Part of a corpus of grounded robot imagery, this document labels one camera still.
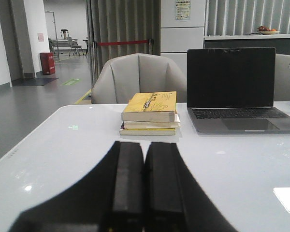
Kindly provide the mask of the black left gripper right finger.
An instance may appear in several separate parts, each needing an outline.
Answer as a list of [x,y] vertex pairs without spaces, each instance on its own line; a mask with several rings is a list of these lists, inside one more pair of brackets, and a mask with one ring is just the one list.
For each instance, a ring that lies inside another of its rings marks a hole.
[[145,159],[145,230],[186,232],[174,143],[152,142]]

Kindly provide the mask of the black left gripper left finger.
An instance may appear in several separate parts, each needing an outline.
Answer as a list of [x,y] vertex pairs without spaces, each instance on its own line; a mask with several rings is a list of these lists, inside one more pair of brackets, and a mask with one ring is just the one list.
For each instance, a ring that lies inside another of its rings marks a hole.
[[144,158],[139,143],[119,143],[114,193],[109,212],[103,218],[104,232],[141,232]]

